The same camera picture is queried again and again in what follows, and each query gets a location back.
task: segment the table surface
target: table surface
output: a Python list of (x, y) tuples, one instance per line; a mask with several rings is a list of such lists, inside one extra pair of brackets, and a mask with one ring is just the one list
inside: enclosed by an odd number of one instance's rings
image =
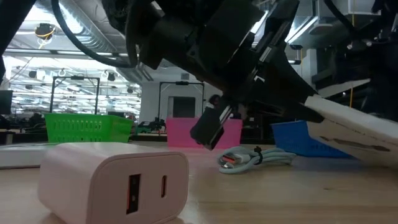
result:
[[(190, 162), (188, 201), (168, 224), (364, 224), (398, 219), (398, 175), (390, 169), (349, 159), (298, 157), (291, 166), (225, 175), (215, 162), (220, 151), (183, 151)], [(38, 175), (39, 169), (0, 170), (1, 224), (64, 223), (37, 200)]]

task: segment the white wall charger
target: white wall charger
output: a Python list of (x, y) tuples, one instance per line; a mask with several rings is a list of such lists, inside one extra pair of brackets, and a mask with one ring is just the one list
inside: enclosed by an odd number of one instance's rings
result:
[(163, 223), (185, 206), (188, 161), (133, 144), (60, 144), (42, 161), (38, 193), (67, 224)]

